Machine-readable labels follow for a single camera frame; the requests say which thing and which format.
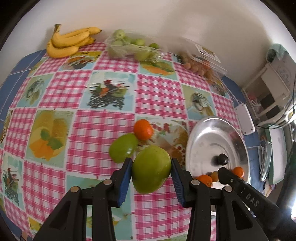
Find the large silver metal bowl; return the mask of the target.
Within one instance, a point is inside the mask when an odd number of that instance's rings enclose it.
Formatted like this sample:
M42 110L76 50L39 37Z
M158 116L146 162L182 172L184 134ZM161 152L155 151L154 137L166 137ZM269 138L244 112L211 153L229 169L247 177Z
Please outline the large silver metal bowl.
M225 154L224 167L232 170L242 167L243 180L250 183L250 164L247 147L239 132L225 119L208 116L199 120L190 132L185 156L185 168L192 177L218 171L219 155Z

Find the brown longan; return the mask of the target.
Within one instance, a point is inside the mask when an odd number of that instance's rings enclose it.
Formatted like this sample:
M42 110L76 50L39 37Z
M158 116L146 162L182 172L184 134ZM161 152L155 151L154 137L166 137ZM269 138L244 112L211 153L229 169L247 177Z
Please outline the brown longan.
M219 178L218 178L218 171L214 171L210 174L210 177L212 179L213 182L218 182Z

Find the oval green mango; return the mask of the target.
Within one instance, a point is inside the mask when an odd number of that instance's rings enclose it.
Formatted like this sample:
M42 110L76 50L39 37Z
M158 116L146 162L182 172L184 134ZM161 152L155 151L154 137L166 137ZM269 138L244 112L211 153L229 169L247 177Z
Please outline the oval green mango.
M115 163L123 163L131 158L138 147L138 139L133 133L126 133L112 142L109 156Z

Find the dark cherry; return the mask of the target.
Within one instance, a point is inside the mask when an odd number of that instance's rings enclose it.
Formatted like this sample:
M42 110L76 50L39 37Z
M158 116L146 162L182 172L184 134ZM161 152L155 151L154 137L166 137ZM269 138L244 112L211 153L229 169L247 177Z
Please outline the dark cherry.
M217 158L217 163L220 166L225 166L229 163L229 158L226 154L220 154Z

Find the white wooden shelf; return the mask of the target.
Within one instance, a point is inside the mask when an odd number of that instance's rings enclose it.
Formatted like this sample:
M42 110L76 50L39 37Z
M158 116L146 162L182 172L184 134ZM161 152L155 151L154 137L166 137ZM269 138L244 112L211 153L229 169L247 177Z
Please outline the white wooden shelf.
M280 124L285 120L292 93L270 63L242 87L242 93L257 126Z

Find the clear box of brown longans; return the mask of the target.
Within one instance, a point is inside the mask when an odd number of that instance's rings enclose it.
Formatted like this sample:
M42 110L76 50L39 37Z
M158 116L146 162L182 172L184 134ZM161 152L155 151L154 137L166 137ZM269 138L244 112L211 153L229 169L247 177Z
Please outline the clear box of brown longans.
M182 44L184 51L179 56L186 69L206 78L211 78L214 74L224 76L228 73L213 51L187 38L182 40Z

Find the yellow banana bunch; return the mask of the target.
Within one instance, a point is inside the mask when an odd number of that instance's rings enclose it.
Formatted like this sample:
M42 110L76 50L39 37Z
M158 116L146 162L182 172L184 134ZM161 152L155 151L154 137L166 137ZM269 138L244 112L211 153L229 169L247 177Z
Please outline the yellow banana bunch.
M46 52L51 58L65 58L77 53L80 48L93 44L93 36L102 32L98 27L89 27L61 35L60 28L61 24L55 25L47 43Z

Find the orange mandarin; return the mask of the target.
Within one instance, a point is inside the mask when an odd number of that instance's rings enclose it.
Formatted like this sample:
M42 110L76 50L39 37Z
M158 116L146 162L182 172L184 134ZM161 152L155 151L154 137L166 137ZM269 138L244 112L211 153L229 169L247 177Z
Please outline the orange mandarin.
M134 124L133 132L139 140L146 141L152 137L154 130L147 120L141 119Z
M207 187L213 186L213 180L208 175L200 175L195 178L196 180L200 181L201 183L205 184Z
M244 177L244 169L241 166L237 166L232 170L232 173L238 176L239 178Z

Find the white plastic power box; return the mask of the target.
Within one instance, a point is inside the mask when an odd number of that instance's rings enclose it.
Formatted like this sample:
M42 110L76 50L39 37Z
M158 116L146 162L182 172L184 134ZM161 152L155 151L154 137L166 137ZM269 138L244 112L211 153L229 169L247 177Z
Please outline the white plastic power box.
M235 108L235 113L237 115L243 135L248 136L254 133L255 126L247 106L243 103L239 104Z

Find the round green apple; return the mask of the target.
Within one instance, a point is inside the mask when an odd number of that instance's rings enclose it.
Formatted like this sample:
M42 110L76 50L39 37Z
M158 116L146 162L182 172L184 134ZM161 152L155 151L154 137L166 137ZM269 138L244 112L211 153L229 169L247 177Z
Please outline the round green apple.
M160 189L171 171L171 158L164 149L151 145L141 150L132 165L132 182L140 194Z

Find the clear bag of green fruits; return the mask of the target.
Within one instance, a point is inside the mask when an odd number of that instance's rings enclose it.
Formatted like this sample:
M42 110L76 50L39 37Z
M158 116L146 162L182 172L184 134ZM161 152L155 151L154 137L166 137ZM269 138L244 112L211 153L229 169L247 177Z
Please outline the clear bag of green fruits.
M118 29L105 40L108 56L111 58L133 57L138 62L160 61L167 53L167 47L159 39L136 32Z

